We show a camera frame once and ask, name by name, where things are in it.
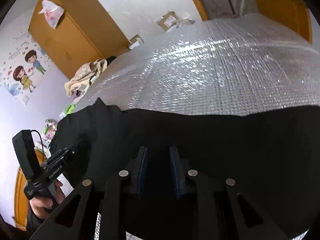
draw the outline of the human hand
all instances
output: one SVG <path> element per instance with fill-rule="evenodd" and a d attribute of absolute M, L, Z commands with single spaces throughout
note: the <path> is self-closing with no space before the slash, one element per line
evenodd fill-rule
<path fill-rule="evenodd" d="M 56 195 L 55 199 L 58 204 L 60 204 L 66 196 L 62 192 L 61 188 L 63 184 L 58 181 L 57 179 L 54 181 L 54 184 L 56 186 Z M 36 196 L 30 201 L 30 206 L 33 211 L 33 213 L 40 219 L 47 219 L 49 216 L 49 213 L 45 210 L 45 208 L 50 208 L 53 205 L 52 199 L 47 198 L 47 197 L 40 197 Z"/>

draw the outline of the beige cloth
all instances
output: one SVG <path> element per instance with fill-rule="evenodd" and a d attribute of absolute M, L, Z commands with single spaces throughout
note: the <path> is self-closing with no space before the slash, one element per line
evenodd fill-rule
<path fill-rule="evenodd" d="M 107 65 L 108 63 L 105 59 L 97 59 L 96 61 L 91 61 L 82 65 L 77 70 L 75 76 L 64 84 L 67 96 L 70 97 L 73 95 L 75 90 L 82 84 L 90 86 L 90 78 L 93 76 L 99 77 L 100 73 L 105 71 Z"/>

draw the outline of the white plastic bag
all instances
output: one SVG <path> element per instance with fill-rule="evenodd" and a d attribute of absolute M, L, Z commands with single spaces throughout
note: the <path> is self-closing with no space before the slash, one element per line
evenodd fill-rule
<path fill-rule="evenodd" d="M 51 28 L 55 29 L 61 16 L 64 13 L 64 9 L 61 6 L 56 5 L 55 3 L 48 0 L 42 1 L 42 7 L 42 10 L 38 12 L 38 14 L 43 13 L 47 23 Z"/>

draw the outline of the silver reflective sheet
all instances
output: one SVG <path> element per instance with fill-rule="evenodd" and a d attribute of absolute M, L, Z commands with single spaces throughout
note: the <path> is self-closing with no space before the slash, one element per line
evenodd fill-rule
<path fill-rule="evenodd" d="M 189 115 L 319 105 L 319 63 L 306 40 L 260 14 L 199 22 L 118 57 L 76 111 L 98 97 L 122 110 Z"/>

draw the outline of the round metal pin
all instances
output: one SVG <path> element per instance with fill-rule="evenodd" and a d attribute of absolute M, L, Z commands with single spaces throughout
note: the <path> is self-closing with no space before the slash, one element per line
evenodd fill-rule
<path fill-rule="evenodd" d="M 83 186 L 89 186 L 91 184 L 91 180 L 89 180 L 89 179 L 85 179 L 84 181 L 82 181 L 82 185 Z"/>
<path fill-rule="evenodd" d="M 188 171 L 188 174 L 189 174 L 190 176 L 197 176 L 197 175 L 198 175 L 198 171 L 196 171 L 196 170 L 190 170 L 190 171 Z"/>
<path fill-rule="evenodd" d="M 128 176 L 128 174 L 129 174 L 128 171 L 120 171 L 120 172 L 119 172 L 119 176 L 121 176 L 121 177 Z"/>
<path fill-rule="evenodd" d="M 236 184 L 236 181 L 234 179 L 227 179 L 226 180 L 226 183 L 229 185 L 229 186 L 233 186 L 234 184 Z"/>

